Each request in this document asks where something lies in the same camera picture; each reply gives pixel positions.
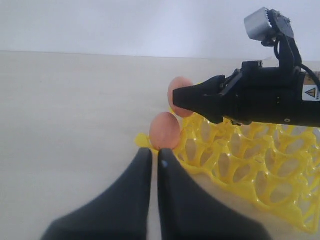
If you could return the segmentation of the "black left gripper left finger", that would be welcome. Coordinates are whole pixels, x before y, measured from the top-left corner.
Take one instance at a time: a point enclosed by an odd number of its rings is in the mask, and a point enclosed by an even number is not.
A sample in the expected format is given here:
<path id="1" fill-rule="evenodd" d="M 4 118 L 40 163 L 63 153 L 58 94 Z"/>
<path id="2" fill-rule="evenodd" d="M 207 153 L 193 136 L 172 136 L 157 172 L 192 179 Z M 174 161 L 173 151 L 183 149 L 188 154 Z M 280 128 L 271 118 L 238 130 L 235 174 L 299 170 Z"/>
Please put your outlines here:
<path id="1" fill-rule="evenodd" d="M 51 223 L 44 240 L 145 240 L 153 155 L 140 148 L 125 172 L 105 192 Z"/>

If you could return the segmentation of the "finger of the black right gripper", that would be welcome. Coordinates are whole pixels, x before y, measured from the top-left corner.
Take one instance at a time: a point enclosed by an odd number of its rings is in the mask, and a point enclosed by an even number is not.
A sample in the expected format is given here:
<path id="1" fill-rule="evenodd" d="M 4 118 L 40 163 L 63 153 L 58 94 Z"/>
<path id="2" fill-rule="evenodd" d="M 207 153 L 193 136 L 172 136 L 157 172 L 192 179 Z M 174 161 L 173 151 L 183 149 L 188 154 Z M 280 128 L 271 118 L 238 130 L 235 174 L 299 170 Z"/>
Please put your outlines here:
<path id="1" fill-rule="evenodd" d="M 172 103 L 175 107 L 196 113 L 211 123 L 222 123 L 224 119 L 233 120 L 229 116 L 232 109 L 223 91 L 232 77 L 214 76 L 207 81 L 179 87 L 172 91 Z"/>

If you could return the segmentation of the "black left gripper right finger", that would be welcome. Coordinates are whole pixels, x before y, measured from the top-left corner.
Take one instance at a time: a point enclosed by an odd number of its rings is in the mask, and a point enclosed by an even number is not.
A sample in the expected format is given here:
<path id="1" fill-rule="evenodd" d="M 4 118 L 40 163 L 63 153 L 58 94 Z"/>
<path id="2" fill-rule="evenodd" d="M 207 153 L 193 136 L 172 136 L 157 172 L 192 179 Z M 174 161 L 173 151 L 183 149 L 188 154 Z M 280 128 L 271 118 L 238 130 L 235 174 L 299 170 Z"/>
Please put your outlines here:
<path id="1" fill-rule="evenodd" d="M 269 240 L 258 222 L 203 190 L 171 149 L 158 153 L 158 207 L 164 240 Z"/>

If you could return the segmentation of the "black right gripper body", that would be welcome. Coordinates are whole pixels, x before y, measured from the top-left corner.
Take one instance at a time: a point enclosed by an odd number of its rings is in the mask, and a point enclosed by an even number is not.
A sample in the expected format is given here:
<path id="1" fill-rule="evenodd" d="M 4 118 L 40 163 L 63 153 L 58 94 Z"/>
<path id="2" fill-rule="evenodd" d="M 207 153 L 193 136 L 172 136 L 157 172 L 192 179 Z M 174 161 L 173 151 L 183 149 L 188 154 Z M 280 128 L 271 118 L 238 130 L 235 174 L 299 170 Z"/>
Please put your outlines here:
<path id="1" fill-rule="evenodd" d="M 320 76 L 306 66 L 283 69 L 245 61 L 230 77 L 223 94 L 233 121 L 318 128 Z"/>

